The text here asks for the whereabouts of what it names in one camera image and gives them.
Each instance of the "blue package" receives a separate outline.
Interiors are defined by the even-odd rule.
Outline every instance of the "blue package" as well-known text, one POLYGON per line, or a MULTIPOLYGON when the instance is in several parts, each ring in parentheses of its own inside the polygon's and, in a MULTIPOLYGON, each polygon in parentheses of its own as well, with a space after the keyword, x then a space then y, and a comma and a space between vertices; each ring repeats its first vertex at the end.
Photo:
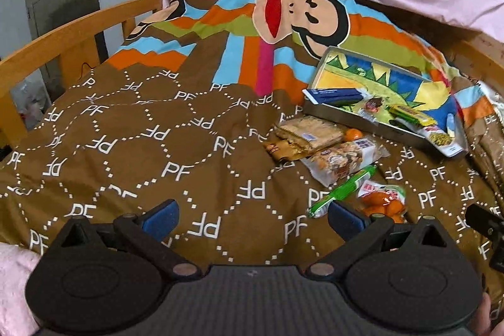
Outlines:
POLYGON ((348 105, 360 102, 364 96, 356 88, 309 88, 304 89, 303 94, 313 104, 334 103, 348 105))

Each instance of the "gray door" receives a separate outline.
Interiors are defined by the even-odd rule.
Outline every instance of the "gray door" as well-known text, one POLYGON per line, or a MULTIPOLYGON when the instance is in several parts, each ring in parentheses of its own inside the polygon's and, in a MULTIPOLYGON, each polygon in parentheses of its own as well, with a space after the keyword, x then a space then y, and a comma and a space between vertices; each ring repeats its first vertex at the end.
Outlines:
MULTIPOLYGON (((100 9, 98 0, 26 0, 28 22, 33 39, 53 29, 100 9)), ((95 36, 100 61, 108 58, 103 33, 95 36)), ((41 67, 42 77, 51 100, 63 92, 57 59, 41 67)))

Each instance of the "packaged pastry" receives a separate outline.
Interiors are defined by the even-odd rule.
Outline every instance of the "packaged pastry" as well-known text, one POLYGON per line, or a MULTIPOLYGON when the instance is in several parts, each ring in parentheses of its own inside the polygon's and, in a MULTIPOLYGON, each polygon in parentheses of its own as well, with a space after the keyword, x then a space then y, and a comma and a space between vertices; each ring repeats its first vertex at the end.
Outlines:
POLYGON ((334 123, 303 116, 275 124, 275 134, 308 151, 308 155, 343 140, 343 131, 334 123))
POLYGON ((379 213, 397 223, 405 222, 406 192, 400 185, 384 185, 368 180, 361 185, 357 197, 360 199, 361 212, 368 217, 379 213))
POLYGON ((311 154, 310 151, 298 146, 296 143, 290 143, 288 140, 266 140, 263 142, 263 146, 277 162, 296 161, 311 154))
POLYGON ((389 155, 383 145, 371 136, 366 136, 317 151, 310 158, 302 158, 301 161, 316 180, 329 187, 340 178, 356 173, 389 155))

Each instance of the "monkey face print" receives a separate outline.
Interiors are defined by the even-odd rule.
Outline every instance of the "monkey face print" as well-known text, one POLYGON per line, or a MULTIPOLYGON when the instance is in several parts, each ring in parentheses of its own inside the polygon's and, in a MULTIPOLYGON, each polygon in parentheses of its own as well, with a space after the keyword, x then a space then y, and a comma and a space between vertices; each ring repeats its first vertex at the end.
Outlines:
POLYGON ((348 13, 339 0, 256 0, 255 29, 266 43, 296 32, 308 53, 319 59, 328 46, 348 36, 348 13))

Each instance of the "food package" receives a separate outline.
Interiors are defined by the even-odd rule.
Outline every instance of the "food package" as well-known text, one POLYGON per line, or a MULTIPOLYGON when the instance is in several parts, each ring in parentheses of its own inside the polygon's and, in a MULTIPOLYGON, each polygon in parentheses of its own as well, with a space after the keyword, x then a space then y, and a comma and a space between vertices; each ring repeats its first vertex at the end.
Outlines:
POLYGON ((370 97, 364 89, 357 88, 306 88, 303 94, 313 104, 326 103, 335 107, 358 103, 365 95, 370 97))
POLYGON ((275 124, 275 134, 304 148, 308 154, 343 140, 336 124, 313 116, 303 116, 275 124))
POLYGON ((341 185, 338 185, 329 194, 319 199, 315 204, 307 209, 308 218, 320 218, 327 214, 329 205, 333 201, 343 201, 352 192, 357 191, 364 182, 368 181, 376 172, 376 166, 366 166, 357 171, 352 177, 341 185))
POLYGON ((290 143, 288 140, 266 140, 263 146, 271 157, 277 162, 296 161, 311 154, 305 148, 296 143, 290 143))
POLYGON ((357 197, 362 213, 368 217, 378 213, 387 215, 398 224, 405 222, 406 192, 400 185, 384 185, 367 180, 361 185, 357 197))
POLYGON ((380 96, 365 99, 359 105, 361 107, 357 110, 357 114, 373 124, 379 123, 386 112, 384 98, 380 96))
POLYGON ((408 105, 394 104, 387 106, 387 110, 395 117, 400 117, 408 123, 416 124, 420 127, 432 126, 437 122, 420 110, 416 110, 408 105))
POLYGON ((411 131, 425 137, 438 151, 446 157, 454 157, 458 153, 463 152, 464 148, 460 146, 447 132, 440 129, 437 125, 418 127, 409 124, 406 120, 397 119, 400 123, 404 124, 411 131))
POLYGON ((329 187, 340 178, 356 173, 389 155, 383 145, 371 136, 366 136, 317 151, 310 158, 302 158, 301 161, 316 180, 329 187))

